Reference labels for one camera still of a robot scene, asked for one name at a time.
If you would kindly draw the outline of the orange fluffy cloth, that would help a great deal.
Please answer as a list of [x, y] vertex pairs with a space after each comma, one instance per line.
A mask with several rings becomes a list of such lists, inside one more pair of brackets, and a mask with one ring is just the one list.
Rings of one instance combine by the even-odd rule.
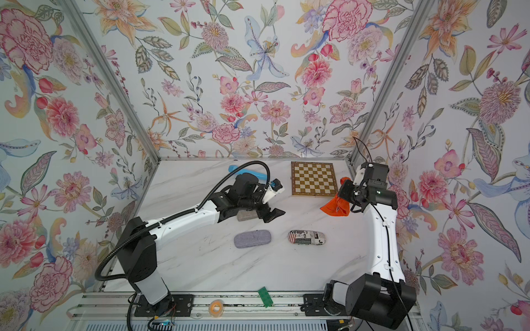
[[347, 217], [351, 212], [350, 203], [338, 194], [326, 205], [320, 208], [322, 212], [331, 217]]

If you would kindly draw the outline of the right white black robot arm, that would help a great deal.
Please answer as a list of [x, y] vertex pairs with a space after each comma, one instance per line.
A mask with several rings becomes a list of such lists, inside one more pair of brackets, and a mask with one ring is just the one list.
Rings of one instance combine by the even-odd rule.
[[408, 318], [417, 297], [399, 262], [397, 194], [380, 181], [357, 185], [347, 179], [338, 197], [348, 201], [353, 212], [361, 212], [367, 225], [367, 271], [350, 284], [330, 281], [322, 295], [305, 295], [302, 310], [308, 316], [349, 316], [396, 330]]

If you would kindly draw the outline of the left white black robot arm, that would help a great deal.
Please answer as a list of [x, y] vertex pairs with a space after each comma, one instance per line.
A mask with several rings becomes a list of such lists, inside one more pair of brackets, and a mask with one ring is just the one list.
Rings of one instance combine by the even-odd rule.
[[242, 173], [225, 188], [223, 178], [195, 207], [154, 221], [136, 217], [124, 230], [117, 260], [125, 279], [142, 299], [141, 304], [156, 317], [164, 316], [177, 305], [161, 274], [157, 270], [157, 253], [180, 237], [205, 226], [223, 222], [241, 211], [255, 211], [259, 219], [269, 223], [285, 214], [271, 208], [269, 201], [282, 193], [280, 180], [261, 183], [257, 176]]

